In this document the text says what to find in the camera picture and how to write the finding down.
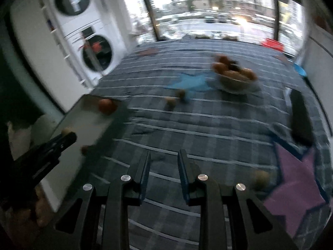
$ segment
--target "plaid rug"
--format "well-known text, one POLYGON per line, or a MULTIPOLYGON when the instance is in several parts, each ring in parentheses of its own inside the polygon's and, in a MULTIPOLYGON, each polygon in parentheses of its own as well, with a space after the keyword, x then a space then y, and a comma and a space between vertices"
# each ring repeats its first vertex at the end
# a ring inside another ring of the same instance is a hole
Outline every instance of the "plaid rug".
MULTIPOLYGON (((315 97, 292 67, 286 67, 274 55, 280 53, 244 42, 220 40, 176 40, 140 46, 103 77, 92 94, 127 101, 134 111, 125 133, 115 139, 110 152, 102 157, 107 168, 92 176, 102 182, 127 172, 142 150, 152 157, 146 199, 141 207, 129 208, 131 249, 198 249, 199 207, 188 207, 183 200, 177 153, 183 148, 201 171, 219 183, 251 183, 253 169, 270 174, 270 187, 277 183, 277 160, 270 142, 273 131, 293 145, 289 114, 284 100, 285 86, 302 92, 314 129, 316 176, 328 196, 332 192, 329 142, 315 104, 315 97), (158 49, 146 56, 136 52, 158 49), (216 53, 238 60, 259 77, 259 89, 246 95, 219 90, 194 92, 187 104, 170 111, 164 97, 174 97, 166 86, 179 81, 181 73, 207 73, 216 53)), ((299 152, 304 147, 293 145, 299 152)), ((260 199, 265 192, 256 193, 260 199)), ((308 214, 294 241, 308 249, 322 231, 329 216, 325 206, 308 214)), ((231 249, 230 232, 228 244, 231 249)))

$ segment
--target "dryer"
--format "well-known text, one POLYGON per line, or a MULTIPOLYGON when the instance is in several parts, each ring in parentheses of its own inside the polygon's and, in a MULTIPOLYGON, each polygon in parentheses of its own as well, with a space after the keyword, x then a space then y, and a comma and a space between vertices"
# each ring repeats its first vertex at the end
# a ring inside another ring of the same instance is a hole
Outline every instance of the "dryer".
POLYGON ((82 69, 94 85, 114 69, 124 56, 118 37, 109 35, 108 27, 101 20, 96 20, 66 37, 82 69))
POLYGON ((95 0, 49 0, 64 36, 101 19, 95 0))

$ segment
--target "stacked washer dryer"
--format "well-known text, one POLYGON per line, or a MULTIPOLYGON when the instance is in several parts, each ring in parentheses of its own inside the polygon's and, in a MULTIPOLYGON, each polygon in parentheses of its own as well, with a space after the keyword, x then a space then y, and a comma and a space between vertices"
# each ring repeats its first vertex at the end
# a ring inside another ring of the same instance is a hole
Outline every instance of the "stacked washer dryer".
POLYGON ((77 62, 96 85, 126 53, 119 29, 111 21, 105 21, 108 18, 103 15, 106 11, 101 0, 49 1, 77 62))

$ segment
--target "pink star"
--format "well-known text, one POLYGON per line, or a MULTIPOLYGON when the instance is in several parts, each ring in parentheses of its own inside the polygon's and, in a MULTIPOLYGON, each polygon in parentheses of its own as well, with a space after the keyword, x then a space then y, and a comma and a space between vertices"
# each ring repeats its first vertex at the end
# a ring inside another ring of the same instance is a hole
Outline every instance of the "pink star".
POLYGON ((264 205, 272 215, 285 215, 286 231, 294 237, 307 210, 324 204, 325 200, 314 175, 314 148, 300 161, 280 144, 275 143, 275 147, 283 180, 264 205))

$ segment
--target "blue bowl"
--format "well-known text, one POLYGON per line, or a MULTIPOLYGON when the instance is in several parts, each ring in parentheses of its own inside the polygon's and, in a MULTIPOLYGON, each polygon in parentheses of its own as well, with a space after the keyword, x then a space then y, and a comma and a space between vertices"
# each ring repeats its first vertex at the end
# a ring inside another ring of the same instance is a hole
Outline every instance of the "blue bowl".
POLYGON ((307 77, 305 70, 298 64, 294 63, 294 69, 298 72, 299 75, 301 75, 303 77, 307 77))

